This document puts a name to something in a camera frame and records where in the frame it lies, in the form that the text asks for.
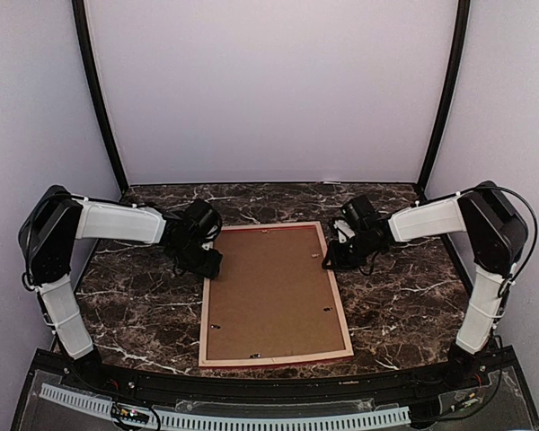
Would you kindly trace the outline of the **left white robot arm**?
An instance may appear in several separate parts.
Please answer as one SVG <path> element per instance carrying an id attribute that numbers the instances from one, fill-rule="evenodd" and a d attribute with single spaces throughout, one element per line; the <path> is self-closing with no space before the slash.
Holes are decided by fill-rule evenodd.
<path id="1" fill-rule="evenodd" d="M 23 223 L 18 242 L 24 258 L 22 283 L 38 294 L 46 323 L 62 348 L 77 360 L 75 379 L 89 391 L 102 391 L 108 370 L 89 357 L 95 350 L 75 299 L 71 260 L 75 242 L 106 239 L 156 245 L 175 269 L 207 279 L 217 277 L 222 254 L 213 242 L 223 220 L 211 204 L 195 199 L 182 211 L 120 204 L 49 187 Z"/>

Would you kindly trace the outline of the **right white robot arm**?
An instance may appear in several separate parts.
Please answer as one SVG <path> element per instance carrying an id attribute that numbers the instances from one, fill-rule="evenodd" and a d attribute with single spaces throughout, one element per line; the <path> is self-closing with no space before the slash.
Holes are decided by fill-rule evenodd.
<path id="1" fill-rule="evenodd" d="M 383 215 L 367 196 L 353 198 L 331 220 L 322 267 L 342 271 L 373 264 L 397 243 L 450 233 L 466 233 L 475 275 L 464 320 L 454 343 L 474 356 L 488 343 L 503 317 L 510 288 L 530 260 L 538 228 L 529 227 L 510 202 L 518 194 L 491 180 L 441 198 L 416 202 Z"/>

